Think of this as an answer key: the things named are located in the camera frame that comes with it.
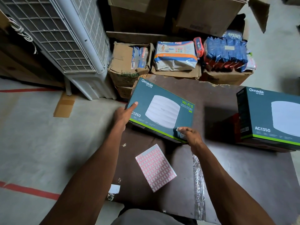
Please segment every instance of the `teal box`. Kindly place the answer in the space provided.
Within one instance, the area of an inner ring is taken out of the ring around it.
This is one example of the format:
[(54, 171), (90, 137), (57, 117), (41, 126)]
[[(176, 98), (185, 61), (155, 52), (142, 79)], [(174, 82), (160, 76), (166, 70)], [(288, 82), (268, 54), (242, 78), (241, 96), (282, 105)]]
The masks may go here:
[(136, 101), (139, 104), (132, 112), (130, 122), (174, 142), (187, 142), (176, 129), (192, 126), (193, 103), (143, 78), (138, 80), (128, 107)]
[(276, 151), (300, 150), (300, 97), (245, 87), (237, 94), (241, 143)]

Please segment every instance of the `access point image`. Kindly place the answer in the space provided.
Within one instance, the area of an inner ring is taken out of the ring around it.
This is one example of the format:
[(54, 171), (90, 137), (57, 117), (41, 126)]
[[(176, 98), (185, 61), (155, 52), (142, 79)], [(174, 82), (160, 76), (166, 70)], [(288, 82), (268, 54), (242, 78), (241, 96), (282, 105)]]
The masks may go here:
[(165, 128), (173, 129), (177, 120), (180, 106), (173, 100), (155, 95), (145, 113), (151, 121)]
[(271, 106), (273, 127), (289, 135), (300, 137), (300, 104), (275, 101)]

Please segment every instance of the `forearm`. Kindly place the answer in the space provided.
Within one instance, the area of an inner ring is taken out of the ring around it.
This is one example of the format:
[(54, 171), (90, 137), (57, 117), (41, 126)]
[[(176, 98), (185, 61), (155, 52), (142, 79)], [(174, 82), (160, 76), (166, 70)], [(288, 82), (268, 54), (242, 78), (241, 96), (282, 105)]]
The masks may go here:
[(41, 224), (95, 224), (110, 189), (125, 126), (116, 123), (102, 146), (74, 174)]
[(198, 144), (196, 151), (208, 194), (222, 225), (274, 225), (265, 210), (231, 178), (204, 143)]

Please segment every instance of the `white cable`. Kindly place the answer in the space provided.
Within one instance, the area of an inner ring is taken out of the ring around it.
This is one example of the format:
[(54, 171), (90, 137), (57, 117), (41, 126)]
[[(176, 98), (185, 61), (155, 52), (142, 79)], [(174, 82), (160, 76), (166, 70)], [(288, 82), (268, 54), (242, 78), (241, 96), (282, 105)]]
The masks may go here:
[(24, 28), (19, 25), (13, 18), (11, 17), (8, 17), (8, 21), (10, 22), (10, 25), (11, 27), (21, 36), (23, 36), (23, 38), (28, 41), (28, 42), (31, 42), (32, 45), (35, 47), (35, 51), (33, 54), (37, 54), (38, 51), (37, 51), (37, 48), (36, 46), (34, 45), (33, 43), (33, 39), (31, 37), (31, 35), (29, 35), (26, 31), (24, 31)]

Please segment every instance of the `person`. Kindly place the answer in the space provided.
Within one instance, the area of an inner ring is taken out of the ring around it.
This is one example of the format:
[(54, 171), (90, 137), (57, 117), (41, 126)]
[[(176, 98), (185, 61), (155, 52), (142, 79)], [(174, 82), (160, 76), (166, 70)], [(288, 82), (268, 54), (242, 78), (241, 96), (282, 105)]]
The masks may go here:
[[(112, 183), (122, 132), (138, 102), (118, 108), (114, 126), (101, 147), (73, 175), (41, 225), (94, 225)], [(223, 169), (200, 134), (180, 127), (200, 162), (207, 191), (222, 225), (275, 225), (266, 211)], [(173, 217), (151, 210), (129, 209), (112, 223), (180, 225)]]

